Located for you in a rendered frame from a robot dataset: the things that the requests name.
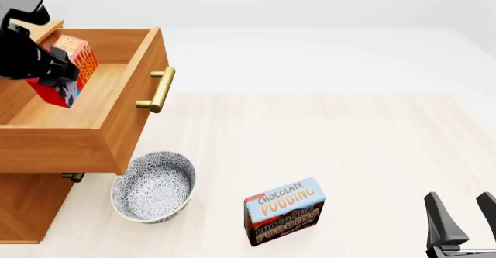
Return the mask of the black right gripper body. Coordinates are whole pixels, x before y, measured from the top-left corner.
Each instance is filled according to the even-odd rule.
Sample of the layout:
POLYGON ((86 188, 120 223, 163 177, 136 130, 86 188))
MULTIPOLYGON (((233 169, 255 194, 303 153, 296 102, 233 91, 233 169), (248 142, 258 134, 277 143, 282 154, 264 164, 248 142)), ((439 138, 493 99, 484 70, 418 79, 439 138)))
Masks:
POLYGON ((434 246, 426 243, 428 258, 496 258, 496 248, 460 248, 457 245, 434 246))

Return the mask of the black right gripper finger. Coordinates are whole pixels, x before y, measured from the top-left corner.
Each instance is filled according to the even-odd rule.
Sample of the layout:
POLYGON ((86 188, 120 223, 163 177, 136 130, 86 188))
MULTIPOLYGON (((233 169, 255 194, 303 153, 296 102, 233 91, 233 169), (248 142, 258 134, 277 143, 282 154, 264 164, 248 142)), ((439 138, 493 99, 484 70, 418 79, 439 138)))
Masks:
POLYGON ((496 241, 496 197, 490 192, 483 192, 476 198, 476 201, 496 241))
POLYGON ((424 197, 428 222, 427 245, 461 245, 469 236, 454 222, 436 192, 424 197))

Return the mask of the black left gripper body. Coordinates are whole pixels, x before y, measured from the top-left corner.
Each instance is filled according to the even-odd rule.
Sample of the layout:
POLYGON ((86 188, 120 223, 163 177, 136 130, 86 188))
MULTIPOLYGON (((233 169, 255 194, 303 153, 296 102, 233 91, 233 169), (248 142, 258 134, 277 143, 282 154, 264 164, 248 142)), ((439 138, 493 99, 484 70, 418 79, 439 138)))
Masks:
POLYGON ((0 77, 9 80, 45 77, 52 57, 19 25, 0 29, 0 77))

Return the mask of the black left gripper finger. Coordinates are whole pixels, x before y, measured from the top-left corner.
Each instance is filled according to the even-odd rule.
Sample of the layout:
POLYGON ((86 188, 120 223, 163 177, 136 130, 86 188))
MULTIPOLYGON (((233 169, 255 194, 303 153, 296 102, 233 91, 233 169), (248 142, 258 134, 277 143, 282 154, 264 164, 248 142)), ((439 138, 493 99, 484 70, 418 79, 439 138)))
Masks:
POLYGON ((53 87, 78 79, 79 69, 71 62, 67 52, 61 48, 51 47, 43 50, 37 61, 38 83, 53 87))

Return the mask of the red and blue butter box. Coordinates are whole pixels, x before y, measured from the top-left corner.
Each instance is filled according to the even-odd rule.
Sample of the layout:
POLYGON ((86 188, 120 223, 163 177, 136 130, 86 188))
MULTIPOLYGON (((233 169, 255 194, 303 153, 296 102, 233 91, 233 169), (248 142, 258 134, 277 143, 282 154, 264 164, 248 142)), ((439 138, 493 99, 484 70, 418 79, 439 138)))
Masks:
POLYGON ((76 68, 77 73, 67 77, 69 81, 32 78, 26 82, 46 103, 70 108, 98 68, 98 61, 88 41, 65 34, 57 37, 50 52, 72 64, 69 68, 76 68))

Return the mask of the wooden drawer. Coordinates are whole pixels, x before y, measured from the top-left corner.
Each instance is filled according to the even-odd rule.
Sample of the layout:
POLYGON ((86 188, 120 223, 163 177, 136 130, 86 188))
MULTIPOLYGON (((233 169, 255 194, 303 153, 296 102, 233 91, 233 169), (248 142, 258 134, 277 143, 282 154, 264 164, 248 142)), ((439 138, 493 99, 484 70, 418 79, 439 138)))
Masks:
POLYGON ((43 45, 61 34, 87 40, 98 68, 71 108, 0 78, 0 173, 123 174, 150 113, 136 102, 153 97, 159 81, 150 74, 168 65, 160 28, 29 30, 43 45))

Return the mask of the wooden cabinet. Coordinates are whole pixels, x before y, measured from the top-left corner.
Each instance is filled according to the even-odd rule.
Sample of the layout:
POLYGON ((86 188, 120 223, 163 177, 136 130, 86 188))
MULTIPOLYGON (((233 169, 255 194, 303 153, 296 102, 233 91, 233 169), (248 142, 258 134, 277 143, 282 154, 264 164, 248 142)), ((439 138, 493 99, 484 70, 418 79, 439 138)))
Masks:
MULTIPOLYGON (((0 132, 36 94, 0 78, 0 132)), ((61 174, 16 173, 0 136, 0 244, 40 243, 74 185, 61 174)))

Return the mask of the patterned grey-white bowl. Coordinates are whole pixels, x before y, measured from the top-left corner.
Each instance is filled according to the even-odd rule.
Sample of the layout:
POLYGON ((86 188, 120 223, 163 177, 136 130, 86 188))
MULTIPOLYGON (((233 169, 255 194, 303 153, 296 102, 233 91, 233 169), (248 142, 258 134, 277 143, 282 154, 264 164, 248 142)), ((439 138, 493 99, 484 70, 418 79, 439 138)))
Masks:
POLYGON ((115 177, 110 201, 116 213, 132 222, 166 222, 187 206, 195 181, 195 168, 183 155, 148 153, 132 160, 125 173, 115 177))

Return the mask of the chocolate pudding box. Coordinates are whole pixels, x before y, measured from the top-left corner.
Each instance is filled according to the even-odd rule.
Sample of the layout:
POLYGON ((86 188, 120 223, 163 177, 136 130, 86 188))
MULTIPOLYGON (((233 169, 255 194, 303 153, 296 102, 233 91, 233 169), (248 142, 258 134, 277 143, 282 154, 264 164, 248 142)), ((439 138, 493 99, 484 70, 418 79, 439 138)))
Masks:
POLYGON ((326 196, 314 177, 244 199, 244 229, 259 246, 317 224, 326 196))

